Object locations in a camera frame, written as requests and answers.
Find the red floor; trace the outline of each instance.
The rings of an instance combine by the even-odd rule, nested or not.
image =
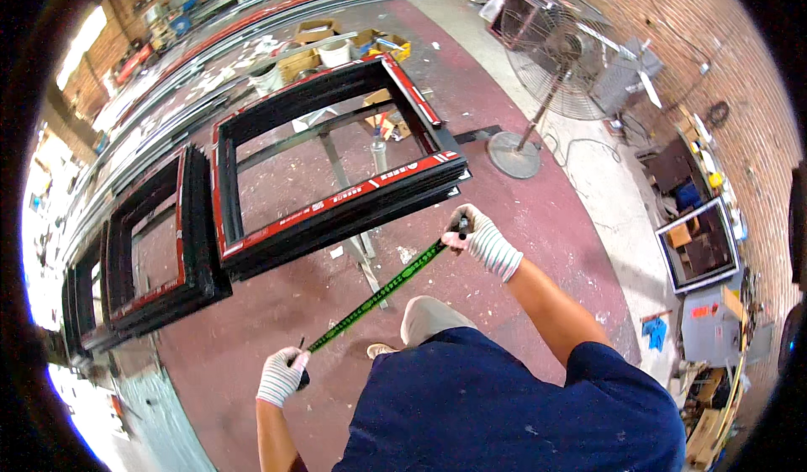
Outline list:
[[[378,19],[385,13],[383,20]],[[489,74],[409,3],[359,8],[339,13],[338,18],[346,30],[373,26],[408,37],[412,55],[402,65],[415,83],[434,90],[431,103],[449,120],[453,133],[492,124],[519,132],[527,123]],[[440,44],[439,51],[433,49],[433,41]],[[552,156],[543,151],[539,175],[517,181],[490,164],[483,142],[466,144],[462,150],[474,179],[462,186],[460,197],[372,234],[379,282],[404,266],[398,247],[414,251],[427,247],[440,235],[451,209],[470,202],[490,215],[504,235],[564,290],[603,319],[617,350],[638,363],[633,326],[610,261]],[[329,172],[327,161],[323,164],[322,171]],[[266,187],[267,197],[274,193],[275,184],[266,176],[255,179],[256,186]],[[310,343],[328,329],[329,322],[338,321],[370,296],[356,264],[348,255],[332,260],[328,254],[332,248],[237,283],[231,298],[161,330],[161,359],[219,470],[258,469],[254,396],[265,357],[297,345],[302,336]],[[450,302],[539,378],[563,382],[562,367],[497,278],[485,274],[469,256],[444,253],[390,299],[390,309],[371,312],[311,359],[311,386],[292,396],[285,409],[309,469],[330,469],[340,459],[371,365],[365,348],[378,341],[401,346],[398,328],[403,308],[409,298],[422,294]]]

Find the measuring tape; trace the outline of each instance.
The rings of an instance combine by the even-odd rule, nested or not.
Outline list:
[[[389,283],[375,292],[372,297],[364,301],[364,303],[354,309],[353,312],[351,312],[348,316],[345,316],[338,324],[334,325],[333,328],[328,330],[324,336],[319,337],[312,345],[308,346],[308,351],[314,353],[323,346],[327,345],[334,337],[343,333],[351,325],[356,323],[362,316],[365,316],[368,312],[370,312],[373,307],[378,306],[378,303],[395,293],[395,291],[398,290],[401,285],[412,279],[415,274],[429,264],[429,262],[432,261],[435,256],[439,255],[439,253],[444,249],[446,249],[446,245],[443,245],[440,240],[437,240],[437,242],[429,246],[423,253],[418,255],[415,260],[409,262],[409,265],[407,265],[404,270],[398,273],[397,276],[393,277]]]

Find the concrete floor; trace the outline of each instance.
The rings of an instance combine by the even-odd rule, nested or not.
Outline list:
[[[467,0],[410,0],[360,6],[336,16],[345,31],[372,26],[409,38],[412,55],[402,66],[418,86],[434,90],[431,104],[452,133],[492,124],[521,132],[537,104],[512,73],[504,48],[487,33],[486,23],[476,15],[478,9]],[[274,37],[290,37],[290,30]],[[433,42],[439,43],[439,50]],[[147,137],[161,120],[191,102],[200,82],[216,78],[240,61],[239,55],[249,56],[256,44],[257,40],[209,65],[198,82],[175,92],[141,124],[140,137]],[[254,99],[253,95],[242,103]],[[555,114],[547,117],[542,130],[560,140],[564,155],[567,142],[576,137],[610,146],[617,143],[599,122],[575,122]],[[210,124],[190,139],[209,150]],[[334,139],[351,181],[366,176],[372,169],[367,132],[346,127],[335,132]],[[242,200],[252,204],[245,205],[245,220],[266,224],[314,200],[298,196],[297,190],[324,195],[338,188],[314,143],[240,177]],[[409,143],[390,142],[390,158],[406,160],[412,155]],[[548,142],[541,151],[544,164],[539,175],[516,181],[493,168],[483,141],[463,145],[474,179],[462,186],[459,198],[372,232],[378,254],[374,272],[379,282],[386,282],[404,266],[401,253],[417,253],[431,244],[450,210],[472,202],[596,316],[628,361],[666,385],[675,356],[673,334],[668,334],[661,354],[648,352],[646,338],[638,338],[641,316],[678,302],[668,290],[642,200],[650,191],[635,184],[643,178],[635,176],[629,165],[631,148],[619,148],[621,162],[599,144],[573,148],[569,165],[562,167],[553,159],[554,145]],[[150,235],[139,249],[148,251],[153,245],[157,250],[165,241]],[[231,298],[161,330],[163,365],[199,442],[218,469],[257,469],[253,400],[264,358],[298,344],[301,336],[310,342],[371,294],[354,261],[347,255],[331,258],[334,248],[237,283]],[[154,280],[161,280],[159,265],[153,270]],[[292,397],[286,409],[292,435],[310,469],[328,469],[340,458],[370,367],[365,348],[376,341],[401,346],[398,326],[404,305],[422,294],[456,306],[536,376],[563,382],[562,367],[500,283],[468,257],[442,255],[390,299],[390,309],[373,311],[311,360],[311,386]]]

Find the white knit glove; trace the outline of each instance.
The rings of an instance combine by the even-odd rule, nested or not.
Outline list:
[[[295,356],[297,357],[291,366],[287,366],[289,359]],[[261,385],[257,387],[255,398],[283,407],[286,397],[297,391],[309,358],[311,358],[310,352],[304,352],[293,346],[283,348],[267,358],[263,364]]]
[[[457,232],[449,232],[457,230],[462,216],[466,216],[469,220],[467,230],[470,234],[464,240],[460,239]],[[485,266],[485,269],[501,277],[504,282],[516,272],[521,259],[524,258],[522,252],[507,242],[493,221],[473,204],[463,204],[451,213],[446,233],[440,240],[454,251],[467,249]]]

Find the white bucket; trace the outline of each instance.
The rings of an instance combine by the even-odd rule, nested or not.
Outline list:
[[[317,51],[326,68],[335,68],[340,64],[350,62],[350,40],[326,44],[319,47]]]
[[[261,97],[275,92],[277,89],[283,87],[283,76],[277,63],[272,64],[272,68],[268,73],[260,76],[251,76],[249,84],[254,85],[255,91]]]

